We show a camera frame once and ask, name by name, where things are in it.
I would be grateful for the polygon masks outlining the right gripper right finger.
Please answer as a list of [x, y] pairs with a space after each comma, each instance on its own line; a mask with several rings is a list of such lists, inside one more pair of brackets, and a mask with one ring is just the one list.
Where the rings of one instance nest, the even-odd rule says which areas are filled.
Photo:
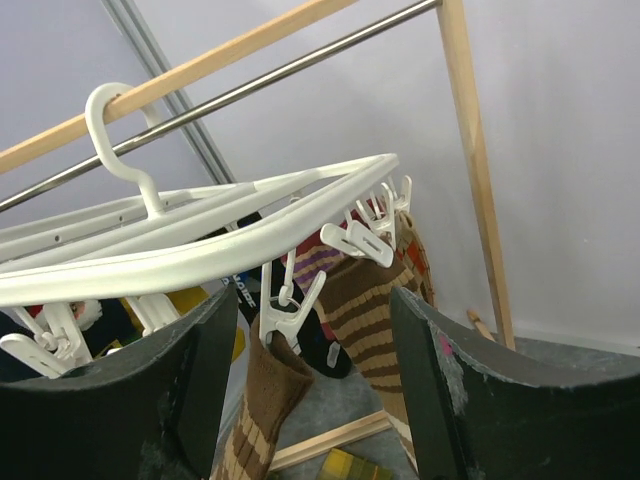
[[394, 288], [393, 339], [422, 479], [635, 479], [639, 377], [551, 366]]

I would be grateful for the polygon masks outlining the brown beige striped sock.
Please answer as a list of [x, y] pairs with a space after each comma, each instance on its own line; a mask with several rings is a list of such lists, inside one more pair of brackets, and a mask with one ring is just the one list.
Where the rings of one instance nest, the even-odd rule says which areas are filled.
[[281, 427], [314, 382], [312, 370], [277, 332], [269, 346], [250, 330], [249, 364], [241, 409], [211, 477], [257, 480], [268, 476]]

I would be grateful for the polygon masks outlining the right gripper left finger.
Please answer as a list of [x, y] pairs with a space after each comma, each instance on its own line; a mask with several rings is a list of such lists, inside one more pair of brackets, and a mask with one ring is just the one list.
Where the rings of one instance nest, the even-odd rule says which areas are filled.
[[227, 287], [58, 379], [2, 384], [2, 478], [208, 478], [236, 326]]

